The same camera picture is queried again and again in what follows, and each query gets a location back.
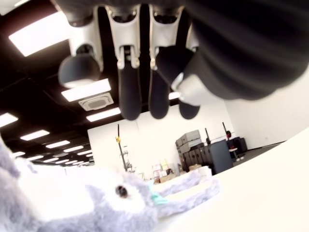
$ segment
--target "black ceiling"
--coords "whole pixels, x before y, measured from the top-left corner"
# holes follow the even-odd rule
[[[86,119],[88,115],[115,108],[119,104],[117,60],[114,55],[109,20],[104,8],[98,10],[104,60],[101,78],[109,79],[112,88],[110,94],[114,100],[114,104],[104,109],[86,112],[78,101],[68,102],[61,95],[61,92],[66,89],[59,85],[57,71],[61,61],[70,55],[68,41],[24,57],[8,39],[8,36],[17,30],[55,12],[56,9],[48,0],[31,0],[5,16],[0,16],[0,115],[8,112],[19,118],[15,123],[0,128],[0,133],[13,152],[23,151],[26,153],[23,156],[25,158],[37,154],[44,155],[44,158],[41,161],[35,161],[36,163],[51,158],[55,152],[64,148],[83,145],[83,150],[90,149],[88,129],[122,119],[121,116],[96,122],[89,122]],[[149,8],[143,5],[140,11],[140,84],[143,112],[148,111],[149,22]],[[188,27],[188,15],[184,12],[176,45],[185,46]],[[172,105],[177,103],[178,100],[171,102]],[[50,134],[31,141],[20,139],[22,135],[37,130],[47,130]],[[70,144],[53,149],[45,147],[46,144],[61,140],[69,140]],[[89,158],[77,156],[76,153],[70,152],[61,159],[88,161]]]

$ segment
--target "gray plush toy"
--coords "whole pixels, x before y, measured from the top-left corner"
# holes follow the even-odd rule
[[[98,171],[85,175],[85,181],[64,180],[41,175],[10,154],[0,139],[0,232],[150,232],[161,217],[194,208],[219,192],[212,179],[198,193],[166,200],[133,174],[99,176]],[[201,186],[200,181],[198,172],[190,172],[162,195]]]

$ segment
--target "white table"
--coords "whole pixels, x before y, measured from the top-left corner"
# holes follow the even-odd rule
[[[309,129],[216,175],[222,190],[156,232],[309,232]]]

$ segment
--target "white wall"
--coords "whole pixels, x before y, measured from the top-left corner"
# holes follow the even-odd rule
[[[259,101],[226,101],[235,133],[248,149],[290,139],[309,127],[309,70],[290,86]]]
[[[176,105],[169,108],[168,115],[162,120],[156,120],[146,112],[135,121],[122,120],[90,129],[88,135],[96,165],[122,169],[115,141],[119,123],[121,145],[128,145],[131,162],[149,178],[152,177],[152,165],[159,163],[161,158],[165,158],[168,163],[179,163],[175,141],[186,132],[199,130],[205,142],[206,127],[211,140],[218,137],[224,139],[222,122],[228,130],[234,131],[224,102],[215,100],[201,107],[198,115],[191,120],[183,119]]]

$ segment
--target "fluorescent light panel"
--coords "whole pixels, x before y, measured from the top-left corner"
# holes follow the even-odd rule
[[[70,161],[70,162],[66,162],[65,164],[72,164],[72,163],[76,163],[77,160],[73,160],[73,161]]]
[[[51,14],[9,36],[18,50],[29,56],[53,44],[68,39],[70,26],[63,12]]]
[[[17,2],[17,3],[15,3],[14,7],[18,7],[18,6],[22,5],[22,4],[25,4],[27,1],[29,1],[29,0],[21,0],[21,1]]]
[[[94,122],[94,121],[104,119],[104,118],[107,118],[107,117],[111,117],[111,116],[114,116],[114,115],[118,115],[118,114],[120,114],[119,107],[111,109],[111,110],[103,111],[101,113],[97,113],[97,114],[94,114],[94,115],[90,115],[90,116],[87,116],[86,118],[90,122]]]
[[[60,163],[65,163],[65,162],[68,162],[69,159],[64,159],[64,160],[61,160],[61,161],[57,161],[56,164],[60,164]]]
[[[24,154],[25,154],[25,152],[18,151],[18,152],[13,153],[12,156],[13,156],[13,157],[18,157],[18,156],[22,156],[22,155],[24,155]]]
[[[99,93],[107,92],[111,90],[108,79],[96,81],[88,85],[72,88],[61,92],[61,94],[69,101],[75,101],[81,98],[86,98]]]
[[[88,154],[88,153],[91,153],[91,152],[92,152],[92,150],[82,151],[80,153],[77,153],[77,155],[81,156],[81,155]]]
[[[0,116],[0,127],[4,127],[5,125],[8,125],[12,122],[17,121],[18,118],[9,114],[9,113],[5,113],[3,115]]]
[[[179,98],[180,97],[180,94],[179,92],[172,92],[169,94],[169,100],[173,100],[173,99],[176,99],[176,98]]]
[[[79,162],[74,163],[73,165],[81,164],[81,163],[83,163],[83,162],[84,162],[84,161],[79,161]]]
[[[58,143],[47,145],[46,147],[47,148],[54,148],[54,147],[63,146],[63,145],[69,144],[69,143],[70,143],[69,141],[64,140],[64,141],[61,141],[61,142],[58,142]]]
[[[52,159],[44,160],[43,162],[44,162],[44,163],[49,163],[49,162],[56,161],[56,160],[58,160],[58,159],[59,159],[59,158],[52,158]]]
[[[28,160],[28,161],[38,160],[38,159],[41,159],[41,158],[43,158],[43,157],[44,157],[44,156],[34,156],[34,157],[27,158],[26,160]]]
[[[72,148],[69,148],[69,149],[65,149],[63,150],[64,152],[70,152],[70,151],[76,151],[76,150],[79,150],[79,149],[82,149],[84,148],[83,146],[75,146],[75,147],[72,147]]]
[[[48,135],[48,134],[49,134],[48,131],[39,130],[39,131],[33,132],[33,133],[31,133],[31,134],[24,135],[24,136],[22,136],[22,137],[20,137],[20,138],[21,138],[22,140],[29,141],[29,140],[32,140],[32,139],[36,139],[36,138],[39,138],[39,137]]]

